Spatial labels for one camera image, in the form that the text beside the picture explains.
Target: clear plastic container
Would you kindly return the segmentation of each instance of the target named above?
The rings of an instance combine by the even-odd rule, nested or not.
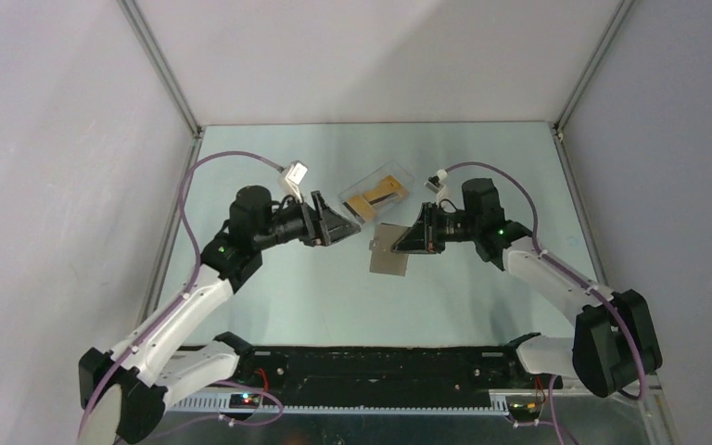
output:
[[[390,160],[339,194],[351,218],[365,225],[391,210],[413,190],[413,177],[396,160]]]

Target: white wall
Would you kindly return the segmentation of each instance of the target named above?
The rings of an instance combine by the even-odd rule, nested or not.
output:
[[[565,129],[616,288],[649,300],[683,443],[712,443],[712,2],[639,2]]]
[[[190,137],[118,4],[0,1],[0,444],[73,443],[134,326]]]
[[[554,121],[619,0],[139,3],[223,124]]]

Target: black base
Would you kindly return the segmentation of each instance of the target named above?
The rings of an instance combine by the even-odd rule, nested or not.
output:
[[[233,380],[260,388],[254,371],[262,368],[270,392],[289,406],[490,407],[491,389],[534,388],[536,375],[523,369],[516,347],[536,335],[483,347],[255,346],[239,354]],[[541,378],[546,385],[550,377]]]
[[[646,374],[662,366],[648,303],[634,290],[613,293],[611,302],[627,325],[640,353]],[[575,325],[572,364],[582,384],[599,397],[607,397],[638,379],[628,340],[604,306],[586,306]]]
[[[78,362],[81,386],[81,406],[85,408],[94,389],[113,366],[109,354],[89,349]],[[156,385],[147,387],[137,378],[137,370],[119,368],[110,378],[102,394],[113,385],[121,387],[121,417],[116,434],[127,443],[137,443],[148,436],[162,420],[167,389]]]

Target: cable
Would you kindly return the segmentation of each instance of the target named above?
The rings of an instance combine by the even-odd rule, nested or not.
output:
[[[236,383],[236,382],[231,382],[231,381],[228,381],[228,380],[220,380],[220,381],[217,381],[217,382],[215,382],[215,383],[216,383],[217,385],[223,385],[223,386],[226,386],[226,387],[241,389],[242,391],[245,391],[245,392],[255,392],[255,393],[259,394],[260,396],[265,397],[266,399],[268,399],[268,400],[270,400],[270,401],[273,401],[274,404],[277,405],[277,409],[279,410],[279,411],[277,412],[277,414],[276,414],[274,417],[272,417],[271,419],[268,419],[268,420],[261,420],[261,421],[259,421],[259,422],[247,422],[247,421],[244,421],[244,420],[235,420],[235,419],[232,419],[232,418],[230,418],[230,417],[228,417],[228,416],[225,416],[225,419],[227,419],[228,422],[230,422],[230,423],[232,423],[232,424],[234,424],[234,425],[242,425],[242,426],[264,426],[264,425],[269,425],[270,423],[273,423],[273,422],[276,422],[277,420],[279,420],[279,418],[282,417],[283,413],[285,412],[285,406],[282,404],[282,402],[281,402],[279,399],[277,399],[275,396],[273,396],[271,393],[269,393],[268,391],[262,391],[262,390],[260,390],[260,389],[250,388],[250,387],[247,387],[247,386],[244,386],[244,385],[239,385],[239,384]]]
[[[528,201],[528,204],[530,206],[530,211],[531,214],[533,215],[533,228],[531,229],[531,242],[533,243],[533,248],[536,249],[537,253],[539,253],[540,258],[544,259],[547,261],[550,265],[552,265],[554,268],[558,269],[561,271],[561,273],[565,274],[569,278],[571,278],[575,283],[578,284],[578,286],[582,287],[583,289],[588,290],[591,288],[591,285],[584,281],[582,278],[580,278],[576,273],[570,271],[568,268],[566,268],[563,264],[558,262],[556,259],[551,258],[549,255],[546,255],[545,251],[540,247],[539,244],[539,214],[537,213],[536,210],[536,205],[533,203],[533,199],[531,199],[530,194],[528,191],[523,187],[515,178],[513,178],[509,173],[504,172],[503,170],[493,167],[489,164],[485,164],[484,162],[477,162],[477,161],[467,161],[467,162],[460,162],[458,164],[454,164],[450,166],[449,168],[446,169],[446,173],[452,172],[454,170],[460,169],[462,167],[467,167],[467,166],[477,166],[477,167],[482,167],[487,170],[490,170],[491,172],[496,172],[500,176],[503,176],[506,178],[510,183],[512,183],[517,189],[520,191],[520,193],[523,194],[523,196],[526,198]],[[643,397],[645,397],[645,389],[647,387],[647,380],[645,377],[645,369],[643,368],[642,365],[642,358],[640,356],[640,351],[637,349],[637,345],[634,342],[634,337],[632,336],[631,332],[629,331],[629,327],[627,326],[626,322],[624,321],[623,317],[618,313],[618,310],[610,304],[610,302],[607,300],[607,298],[602,295],[601,292],[599,292],[598,289],[596,288],[591,288],[589,291],[591,294],[593,294],[596,299],[599,300],[600,303],[607,309],[608,312],[610,312],[610,315],[616,320],[616,323],[618,325],[618,329],[621,331],[621,334],[623,334],[624,338],[627,340],[627,344],[629,346],[629,352],[631,353],[631,357],[634,360],[634,364],[637,367],[637,379],[640,382],[640,392],[638,395],[632,395],[621,389],[619,393],[629,399],[632,400],[640,400]]]
[[[269,390],[269,377],[266,376],[266,372],[263,371],[263,368],[258,368],[255,370],[255,374],[260,375],[263,379],[263,390],[268,391]]]
[[[189,193],[189,187],[192,184],[192,177],[195,174],[195,170],[197,170],[198,167],[211,160],[224,158],[226,156],[246,156],[248,158],[257,159],[263,162],[264,164],[267,164],[268,166],[272,167],[273,169],[277,170],[278,172],[282,172],[283,170],[282,166],[280,166],[279,164],[272,162],[264,158],[263,156],[259,156],[255,153],[250,153],[247,151],[223,151],[221,153],[215,153],[213,155],[205,157],[204,159],[199,160],[198,162],[193,164],[193,166],[190,167],[189,170],[187,170],[186,174],[184,175],[184,179],[179,184],[177,206],[179,214],[181,215],[182,225],[186,230],[186,234],[189,236],[189,240],[192,243],[192,249],[195,255],[195,266],[193,266],[192,275],[186,282],[186,285],[184,286],[184,289],[181,291],[181,293],[171,302],[171,304],[168,305],[167,308],[165,308],[164,311],[162,311],[162,313],[146,328],[146,330],[144,330],[143,333],[135,339],[132,345],[130,345],[130,347],[124,350],[124,352],[119,356],[118,359],[116,359],[113,365],[110,366],[110,369],[108,369],[105,372],[105,375],[103,375],[102,378],[99,380],[99,383],[94,388],[94,391],[91,394],[91,398],[89,398],[88,402],[86,403],[85,409],[83,410],[83,418],[81,418],[81,424],[78,427],[78,436],[80,436],[83,432],[83,427],[88,422],[88,418],[91,415],[91,411],[94,409],[96,402],[99,400],[99,396],[102,394],[102,391],[105,390],[105,385],[110,381],[110,378],[113,377],[113,375],[116,373],[116,370],[119,369],[121,364],[127,360],[131,353],[133,353],[133,347],[140,346],[144,342],[144,340],[146,340],[146,338],[150,336],[157,329],[157,327],[162,324],[171,315],[171,313],[173,313],[173,311],[175,311],[184,302],[184,294],[189,292],[189,290],[195,284],[197,280],[197,275],[200,273],[201,266],[200,246],[197,244],[195,234],[192,233],[192,227],[190,227],[189,221],[186,218],[184,205],[186,204],[186,197]]]
[[[550,402],[550,415],[553,417],[553,428],[555,428],[555,435],[558,436],[558,441],[561,445],[564,445],[564,437],[561,435],[561,431],[566,429],[558,423],[558,418],[555,416],[555,403],[553,402],[553,389],[555,386],[555,380],[558,379],[558,375],[550,375],[550,386],[547,388],[548,401]]]
[[[539,402],[539,378],[536,377],[533,379],[533,397],[537,403]]]
[[[457,209],[457,206],[455,206],[454,203],[451,202],[451,199],[448,199],[447,197],[443,198],[440,202],[441,202],[441,203],[443,203],[443,202],[448,202],[449,205],[452,206],[455,211],[458,211],[458,210],[459,210],[459,209]]]
[[[278,210],[284,209],[285,205],[287,205],[293,199],[295,199],[293,195],[285,195],[285,197],[283,197],[283,200],[280,202],[280,208]]]
[[[217,384],[217,385],[224,385],[224,386],[231,387],[231,388],[238,388],[238,389],[241,389],[242,391],[246,391],[246,392],[257,393],[257,394],[259,394],[262,398],[265,397],[266,399],[269,399],[269,400],[273,401],[273,402],[277,405],[277,408],[278,408],[279,412],[277,413],[277,415],[275,415],[275,416],[272,417],[271,419],[269,419],[269,420],[263,420],[263,421],[260,421],[260,422],[245,422],[245,421],[243,421],[243,420],[235,420],[235,419],[233,419],[233,418],[231,418],[231,417],[226,416],[226,415],[223,414],[223,413],[201,415],[201,416],[196,417],[196,418],[194,418],[194,419],[190,419],[190,420],[184,422],[184,423],[181,424],[181,425],[175,426],[175,427],[173,427],[173,428],[171,428],[171,429],[169,429],[169,430],[167,430],[167,431],[162,431],[161,433],[152,434],[151,436],[149,436],[148,438],[146,438],[146,440],[154,440],[154,439],[164,438],[165,436],[169,436],[169,435],[171,435],[171,434],[173,434],[173,433],[176,433],[176,432],[178,432],[178,431],[181,431],[182,429],[187,428],[188,426],[197,424],[197,423],[199,423],[199,422],[204,422],[204,421],[207,421],[207,420],[227,421],[230,425],[265,426],[265,425],[269,425],[269,424],[272,423],[272,422],[276,422],[280,417],[282,417],[283,413],[285,412],[285,406],[283,406],[282,402],[280,402],[279,399],[277,399],[274,395],[270,394],[268,391],[260,390],[260,389],[257,389],[257,388],[245,387],[245,386],[243,386],[243,385],[239,385],[239,384],[234,383],[234,382],[229,382],[229,381],[227,381],[227,380],[220,380],[220,381],[216,382],[216,384]]]
[[[541,390],[541,404],[544,405],[544,403],[547,402],[547,394],[544,393],[544,385],[541,383],[541,379],[537,376],[536,380],[534,382],[534,388],[539,388]]]

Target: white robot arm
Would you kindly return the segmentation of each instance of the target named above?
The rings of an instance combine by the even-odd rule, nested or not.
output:
[[[442,188],[438,177],[432,188]],[[527,227],[507,221],[498,191],[490,179],[463,183],[464,209],[445,211],[427,202],[416,223],[392,251],[441,253],[447,242],[473,242],[478,256],[528,283],[575,326],[572,338],[536,335],[517,347],[517,357],[533,375],[579,378],[593,394],[607,397],[638,379],[629,339],[615,328],[610,311],[625,322],[648,374],[662,365],[654,325],[645,299],[633,290],[617,293],[593,282],[557,258],[533,238]],[[612,305],[606,308],[598,300]]]
[[[303,172],[292,167],[281,177],[295,182],[295,187],[283,187],[293,197],[286,206],[272,201],[262,186],[242,188],[231,204],[230,220],[200,254],[196,282],[109,351],[91,348],[81,357],[83,407],[94,394],[118,386],[121,410],[115,432],[127,443],[148,436],[177,401],[234,375],[244,352],[240,346],[246,343],[233,334],[217,336],[182,359],[172,360],[172,355],[204,318],[258,271],[263,250],[294,239],[310,247],[331,246],[360,231],[333,212],[320,192],[311,194],[314,207],[302,202],[298,180]]]

